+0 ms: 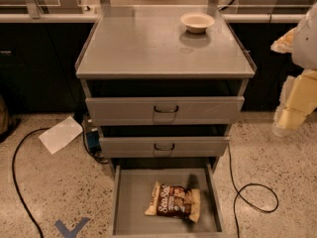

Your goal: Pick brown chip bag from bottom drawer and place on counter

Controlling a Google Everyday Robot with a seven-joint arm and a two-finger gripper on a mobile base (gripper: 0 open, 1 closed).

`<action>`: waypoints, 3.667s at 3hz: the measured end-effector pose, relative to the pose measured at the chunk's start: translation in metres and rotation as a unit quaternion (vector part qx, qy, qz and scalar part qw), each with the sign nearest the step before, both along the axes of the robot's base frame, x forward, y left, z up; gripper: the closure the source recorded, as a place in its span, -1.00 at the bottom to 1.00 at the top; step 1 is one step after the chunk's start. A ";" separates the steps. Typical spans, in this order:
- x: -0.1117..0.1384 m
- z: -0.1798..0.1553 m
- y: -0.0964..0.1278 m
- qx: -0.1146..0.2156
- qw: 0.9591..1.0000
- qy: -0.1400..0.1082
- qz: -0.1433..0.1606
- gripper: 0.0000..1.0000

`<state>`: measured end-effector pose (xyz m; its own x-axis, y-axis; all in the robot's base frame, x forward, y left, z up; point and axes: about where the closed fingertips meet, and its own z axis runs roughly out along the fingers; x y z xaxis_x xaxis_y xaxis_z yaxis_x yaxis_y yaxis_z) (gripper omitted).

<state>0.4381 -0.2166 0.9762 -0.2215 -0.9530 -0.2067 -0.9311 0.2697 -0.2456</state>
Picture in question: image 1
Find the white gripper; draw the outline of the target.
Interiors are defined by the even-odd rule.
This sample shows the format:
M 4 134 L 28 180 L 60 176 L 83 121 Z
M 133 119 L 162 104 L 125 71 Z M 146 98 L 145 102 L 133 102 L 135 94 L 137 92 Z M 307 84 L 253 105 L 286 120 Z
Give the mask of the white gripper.
M 294 33 L 295 28 L 289 30 L 274 41 L 270 49 L 280 54 L 292 53 Z M 317 70 L 304 69 L 297 77 L 288 76 L 273 116 L 273 134 L 278 137 L 288 136 L 290 130 L 297 130 L 316 108 Z

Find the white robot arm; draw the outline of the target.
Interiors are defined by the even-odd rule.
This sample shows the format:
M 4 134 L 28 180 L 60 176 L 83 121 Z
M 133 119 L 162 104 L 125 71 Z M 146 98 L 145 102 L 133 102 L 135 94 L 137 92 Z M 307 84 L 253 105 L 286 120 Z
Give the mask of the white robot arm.
M 272 131 L 283 137 L 297 130 L 317 108 L 317 3 L 270 49 L 291 53 L 293 63 L 303 68 L 298 76 L 286 78 L 273 116 Z

